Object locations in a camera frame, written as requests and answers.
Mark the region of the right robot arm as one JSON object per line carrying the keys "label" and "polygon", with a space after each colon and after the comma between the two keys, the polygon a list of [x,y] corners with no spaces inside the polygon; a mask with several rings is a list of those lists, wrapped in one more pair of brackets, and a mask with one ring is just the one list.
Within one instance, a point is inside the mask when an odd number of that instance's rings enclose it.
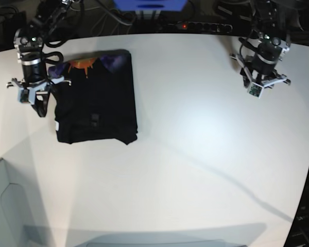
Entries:
{"label": "right robot arm", "polygon": [[43,48],[57,48],[69,40],[70,34],[57,44],[50,43],[50,36],[58,24],[65,19],[73,1],[43,1],[39,4],[35,17],[23,28],[18,29],[14,36],[14,47],[18,62],[23,71],[22,80],[11,79],[6,87],[18,89],[18,102],[29,104],[39,117],[45,117],[50,94],[59,83],[72,84],[64,76],[50,76],[47,64],[58,65],[64,56],[59,51],[44,53]]}

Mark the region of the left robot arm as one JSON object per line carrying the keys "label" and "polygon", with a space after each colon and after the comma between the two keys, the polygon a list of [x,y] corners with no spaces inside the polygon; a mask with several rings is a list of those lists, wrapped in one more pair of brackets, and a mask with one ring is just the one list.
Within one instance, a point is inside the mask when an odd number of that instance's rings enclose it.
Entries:
{"label": "left robot arm", "polygon": [[290,35],[284,29],[278,4],[273,1],[250,1],[251,30],[246,38],[238,38],[241,46],[238,53],[230,54],[241,67],[244,87],[253,85],[272,88],[275,84],[290,84],[284,74],[276,70],[278,62],[289,52]]}

